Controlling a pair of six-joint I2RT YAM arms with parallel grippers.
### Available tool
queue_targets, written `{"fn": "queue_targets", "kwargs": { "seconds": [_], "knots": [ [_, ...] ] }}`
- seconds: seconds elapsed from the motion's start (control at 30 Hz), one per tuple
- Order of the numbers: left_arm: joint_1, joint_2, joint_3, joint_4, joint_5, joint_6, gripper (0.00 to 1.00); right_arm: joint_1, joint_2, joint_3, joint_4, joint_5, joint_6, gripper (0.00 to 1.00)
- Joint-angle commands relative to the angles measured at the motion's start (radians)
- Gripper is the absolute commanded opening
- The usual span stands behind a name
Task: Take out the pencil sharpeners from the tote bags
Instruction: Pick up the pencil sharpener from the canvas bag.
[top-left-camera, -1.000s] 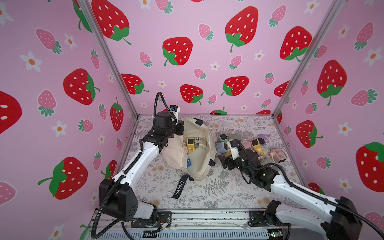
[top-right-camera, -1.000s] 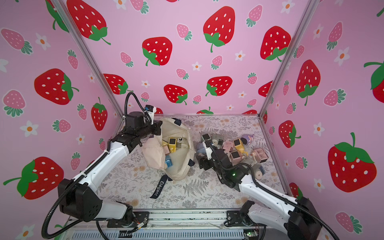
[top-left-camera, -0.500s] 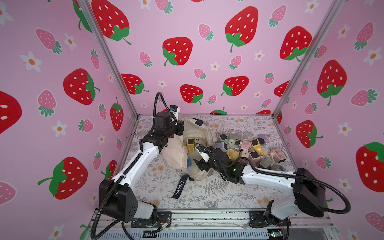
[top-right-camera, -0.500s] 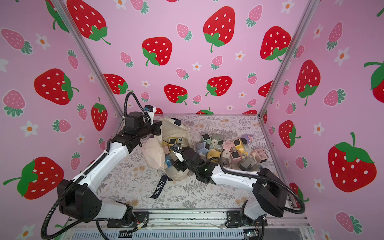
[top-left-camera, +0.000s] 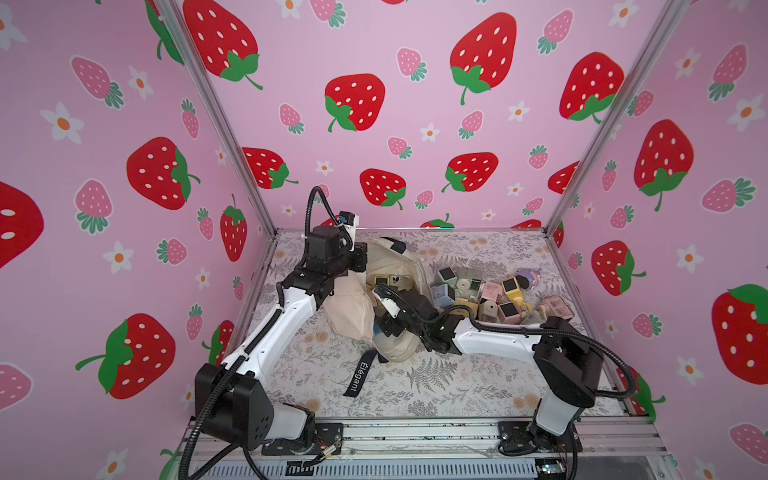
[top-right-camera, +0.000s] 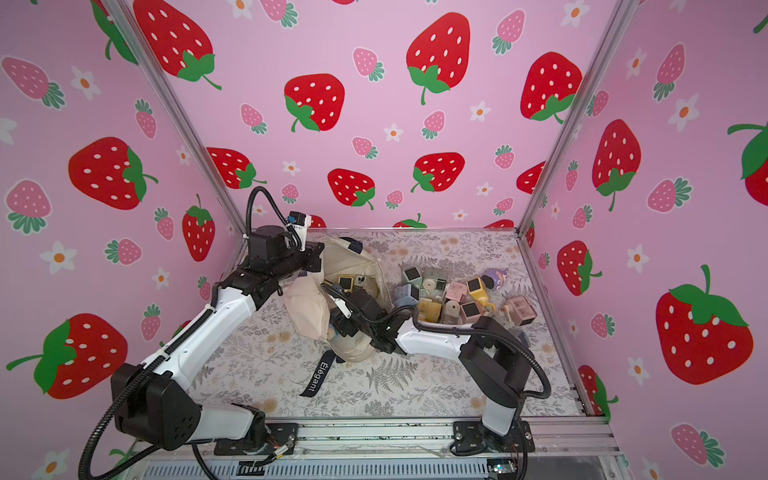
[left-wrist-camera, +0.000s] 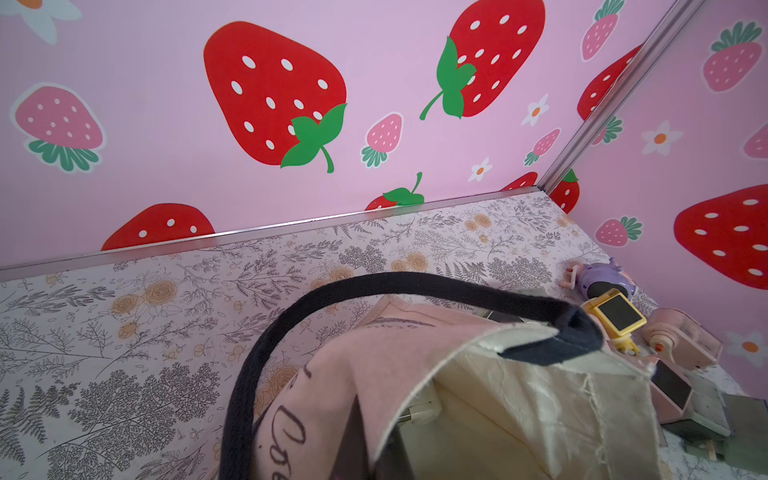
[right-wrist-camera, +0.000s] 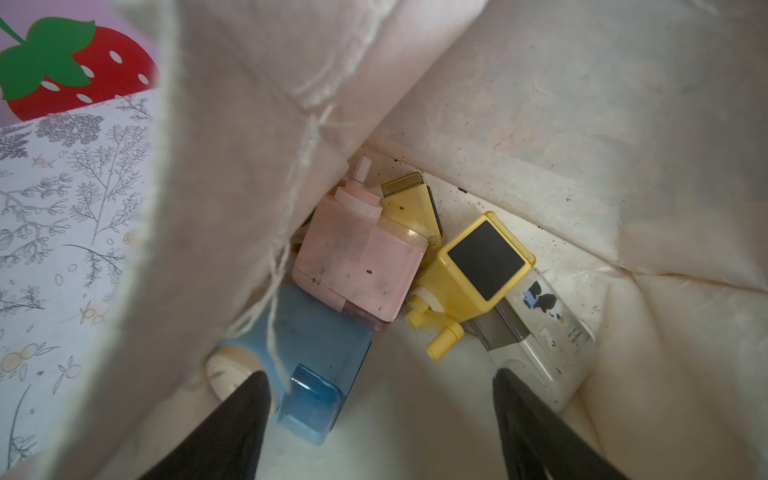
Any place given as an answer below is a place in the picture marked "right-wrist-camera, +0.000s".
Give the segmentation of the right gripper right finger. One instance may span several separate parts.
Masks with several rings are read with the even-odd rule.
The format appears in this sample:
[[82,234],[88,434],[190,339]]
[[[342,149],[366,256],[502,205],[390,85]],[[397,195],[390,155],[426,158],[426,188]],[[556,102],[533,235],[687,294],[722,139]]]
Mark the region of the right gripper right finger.
[[493,401],[510,479],[623,479],[518,376],[501,368]]

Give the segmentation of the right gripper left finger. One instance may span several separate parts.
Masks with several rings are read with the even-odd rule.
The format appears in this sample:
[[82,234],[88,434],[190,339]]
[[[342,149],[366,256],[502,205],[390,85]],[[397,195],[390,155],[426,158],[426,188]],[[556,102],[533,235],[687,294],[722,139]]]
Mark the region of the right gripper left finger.
[[144,479],[253,479],[271,411],[267,374],[250,375]]

